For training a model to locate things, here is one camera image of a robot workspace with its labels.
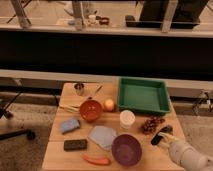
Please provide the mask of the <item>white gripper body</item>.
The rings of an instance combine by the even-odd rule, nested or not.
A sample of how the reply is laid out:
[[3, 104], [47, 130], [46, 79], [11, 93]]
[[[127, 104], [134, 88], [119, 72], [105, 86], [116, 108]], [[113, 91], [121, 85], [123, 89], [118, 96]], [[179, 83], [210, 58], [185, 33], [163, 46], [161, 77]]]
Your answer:
[[163, 139], [158, 144], [163, 150], [166, 150], [170, 157], [176, 157], [181, 152], [181, 140], [172, 134], [162, 133]]

